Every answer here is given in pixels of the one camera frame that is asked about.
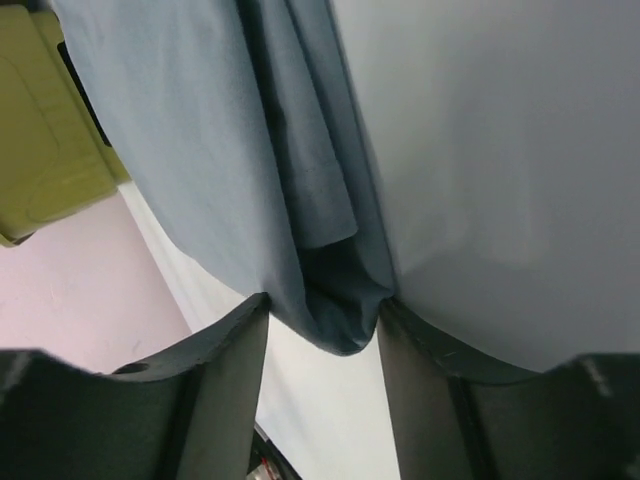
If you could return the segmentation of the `grey blue t shirt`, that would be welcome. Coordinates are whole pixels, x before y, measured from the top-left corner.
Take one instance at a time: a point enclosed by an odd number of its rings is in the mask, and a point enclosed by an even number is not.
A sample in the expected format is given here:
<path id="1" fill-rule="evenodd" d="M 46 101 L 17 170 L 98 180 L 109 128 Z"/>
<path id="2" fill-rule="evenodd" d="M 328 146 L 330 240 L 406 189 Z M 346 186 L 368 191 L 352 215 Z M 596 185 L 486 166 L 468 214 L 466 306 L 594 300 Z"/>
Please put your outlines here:
<path id="1" fill-rule="evenodd" d="M 99 123 L 172 242 L 318 348 L 394 274 L 325 1 L 56 1 Z"/>

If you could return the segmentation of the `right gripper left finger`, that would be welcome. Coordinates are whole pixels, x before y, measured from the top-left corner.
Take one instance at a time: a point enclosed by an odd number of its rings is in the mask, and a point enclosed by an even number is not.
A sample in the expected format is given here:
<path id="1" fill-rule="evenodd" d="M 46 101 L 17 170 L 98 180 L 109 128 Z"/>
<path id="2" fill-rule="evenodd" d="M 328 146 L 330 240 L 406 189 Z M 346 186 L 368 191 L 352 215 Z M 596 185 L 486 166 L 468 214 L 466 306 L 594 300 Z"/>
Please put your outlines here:
<path id="1" fill-rule="evenodd" d="M 5 479 L 243 479 L 249 470 L 270 302 L 111 374 L 41 350 L 1 354 Z"/>

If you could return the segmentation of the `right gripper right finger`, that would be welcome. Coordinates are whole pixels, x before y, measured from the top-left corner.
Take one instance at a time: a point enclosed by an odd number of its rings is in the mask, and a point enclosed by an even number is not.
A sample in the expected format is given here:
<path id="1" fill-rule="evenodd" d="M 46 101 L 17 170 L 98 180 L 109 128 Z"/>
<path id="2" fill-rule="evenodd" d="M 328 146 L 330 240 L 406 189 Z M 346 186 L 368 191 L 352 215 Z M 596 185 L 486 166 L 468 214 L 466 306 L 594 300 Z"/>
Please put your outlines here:
<path id="1" fill-rule="evenodd" d="M 638 477 L 637 355 L 581 355 L 535 373 L 396 300 L 381 305 L 377 335 L 403 478 Z"/>

